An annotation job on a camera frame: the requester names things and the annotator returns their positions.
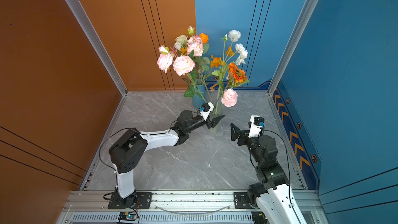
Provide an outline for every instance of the white flower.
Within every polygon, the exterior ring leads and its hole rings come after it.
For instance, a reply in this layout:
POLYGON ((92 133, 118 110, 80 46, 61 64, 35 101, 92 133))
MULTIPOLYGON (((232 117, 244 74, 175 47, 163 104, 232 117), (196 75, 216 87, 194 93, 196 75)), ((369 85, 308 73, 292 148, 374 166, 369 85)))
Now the white flower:
POLYGON ((239 66, 241 63, 246 64, 245 59, 248 57, 248 51, 247 50, 243 50, 239 57, 236 59, 236 66, 239 66))
POLYGON ((176 43, 174 44, 174 47, 180 51, 182 47, 185 47, 187 45, 188 37, 186 35, 181 35, 176 38, 176 43))
POLYGON ((238 41, 239 38, 240 38, 240 32, 237 31, 237 30, 231 30, 231 31, 228 33, 228 37, 229 37, 229 39, 230 39, 232 42, 236 42, 236 41, 238 41))
POLYGON ((236 51, 237 51, 238 53, 241 53, 242 51, 245 50, 245 47, 243 47, 243 44, 242 44, 242 43, 237 43, 237 44, 235 44, 235 49, 236 49, 236 51))

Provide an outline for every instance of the orange gerbera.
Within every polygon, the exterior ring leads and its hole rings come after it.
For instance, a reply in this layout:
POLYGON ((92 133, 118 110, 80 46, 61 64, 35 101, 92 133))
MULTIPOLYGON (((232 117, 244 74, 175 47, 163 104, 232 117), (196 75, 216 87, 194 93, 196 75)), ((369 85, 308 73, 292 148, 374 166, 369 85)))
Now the orange gerbera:
POLYGON ((212 61, 210 62, 210 67, 218 67, 218 66, 223 66, 224 62, 221 60, 221 57, 213 57, 213 55, 210 56, 212 61))
POLYGON ((232 51, 231 46, 228 47, 228 50, 225 53, 227 56, 228 55, 230 55, 231 57, 234 56, 234 52, 232 51))
POLYGON ((200 33, 199 37, 202 39, 203 44, 207 43, 207 41, 209 40, 209 36, 205 33, 200 33))
POLYGON ((231 62, 231 63, 229 64, 228 69, 229 69, 229 71, 228 71, 228 77, 229 77, 230 79, 231 79, 231 78, 234 78, 235 81, 236 81, 236 83, 243 82, 243 80, 246 80, 246 79, 247 79, 246 73, 245 73, 243 70, 239 69, 239 68, 235 65, 235 63, 232 63, 232 62, 231 62))

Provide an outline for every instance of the gray marble surface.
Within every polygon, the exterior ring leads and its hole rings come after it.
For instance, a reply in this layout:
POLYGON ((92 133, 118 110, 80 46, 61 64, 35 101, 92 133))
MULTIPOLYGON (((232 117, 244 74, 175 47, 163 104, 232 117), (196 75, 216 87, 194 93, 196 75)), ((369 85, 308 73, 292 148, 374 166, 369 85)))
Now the gray marble surface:
MULTIPOLYGON (((130 127, 147 132, 166 130, 183 110, 196 111, 192 99, 183 93, 129 92, 112 133, 130 127)), ((238 91, 238 103, 224 107, 223 114, 225 117, 215 132, 200 127, 182 145, 145 152, 134 171, 136 189, 246 189, 258 182, 246 146, 231 141, 230 124, 248 130, 250 116, 256 114, 265 118, 266 130, 280 134, 266 92, 238 91)), ((123 133, 110 138, 103 148, 101 158, 107 164, 111 164, 108 149, 123 133)), ((279 137, 269 135, 277 140, 277 160, 287 174, 285 146, 279 137)), ((290 170, 292 188, 302 189, 298 173, 291 165, 290 170)), ((115 186, 114 171, 97 162, 86 189, 113 190, 115 186)))

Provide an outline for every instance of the black cable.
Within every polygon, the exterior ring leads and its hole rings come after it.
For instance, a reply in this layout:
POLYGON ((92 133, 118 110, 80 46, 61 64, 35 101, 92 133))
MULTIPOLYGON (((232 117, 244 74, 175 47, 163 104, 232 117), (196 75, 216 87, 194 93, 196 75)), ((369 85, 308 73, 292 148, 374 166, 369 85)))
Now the black cable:
POLYGON ((110 166, 110 165, 107 165, 104 161, 102 161, 102 159, 101 159, 101 149, 102 149, 103 145, 104 145, 105 143, 107 143, 108 140, 109 140, 111 137, 113 137, 114 135, 116 135, 118 132, 123 131, 123 130, 127 130, 127 129, 130 129, 130 128, 123 128, 123 129, 121 129, 121 130, 119 130, 119 131, 113 133, 109 138, 107 138, 107 139, 105 140, 105 142, 102 143, 102 145, 101 145, 100 148, 99 148, 99 152, 98 152, 99 160, 100 160, 101 163, 103 163, 105 166, 108 166, 109 168, 112 168, 114 171, 116 171, 115 168, 113 168, 113 167, 110 166))
POLYGON ((291 183, 290 183, 290 166, 289 166, 289 157, 287 156, 287 147, 286 147, 286 144, 285 144, 285 142, 283 141, 283 138, 282 138, 279 134, 277 134, 276 132, 273 132, 273 131, 270 131, 270 130, 264 130, 264 131, 275 133, 276 135, 278 135, 278 137, 281 138, 282 143, 285 145, 286 159, 287 159, 287 170, 288 170, 288 172, 289 172, 289 201, 290 201, 290 205, 291 205, 291 207, 292 207, 292 209, 293 209, 293 212, 294 212, 295 215, 296 215, 296 218, 297 218, 298 222, 301 224, 301 221, 300 221, 300 219, 299 219, 299 217, 298 217, 298 215, 297 215, 297 213, 296 213, 295 208, 293 207, 292 199, 291 199, 291 197, 290 197, 290 184, 291 184, 291 183))
POLYGON ((254 166, 254 164, 253 164, 253 161, 251 160, 251 152, 250 152, 250 151, 249 151, 249 156, 250 156, 251 165, 252 165, 254 168, 256 168, 256 167, 254 166))

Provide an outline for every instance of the orange rose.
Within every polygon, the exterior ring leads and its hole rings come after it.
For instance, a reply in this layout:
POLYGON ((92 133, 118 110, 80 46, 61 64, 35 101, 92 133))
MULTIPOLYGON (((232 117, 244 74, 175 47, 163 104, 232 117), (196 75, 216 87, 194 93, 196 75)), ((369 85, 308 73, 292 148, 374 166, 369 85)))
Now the orange rose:
POLYGON ((199 37, 202 39, 203 44, 207 43, 207 41, 209 40, 209 36, 204 33, 200 33, 199 37))

